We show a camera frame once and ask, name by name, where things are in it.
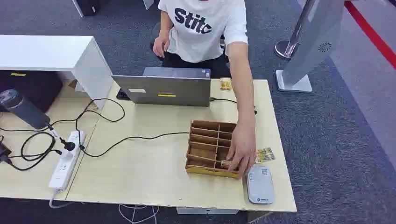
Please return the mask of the person's right hand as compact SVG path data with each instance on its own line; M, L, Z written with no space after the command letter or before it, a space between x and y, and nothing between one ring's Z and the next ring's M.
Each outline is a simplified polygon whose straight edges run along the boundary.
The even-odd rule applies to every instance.
M154 46L152 48L154 54L157 57L165 58L165 53L169 47L169 34L160 34L154 41Z

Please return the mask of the person's left hand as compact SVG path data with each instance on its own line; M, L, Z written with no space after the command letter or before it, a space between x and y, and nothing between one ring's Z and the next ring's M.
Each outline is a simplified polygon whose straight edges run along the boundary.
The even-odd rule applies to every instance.
M231 160L228 171L238 169L238 178L242 178L254 165L256 158L255 121L238 121L232 133L227 159Z

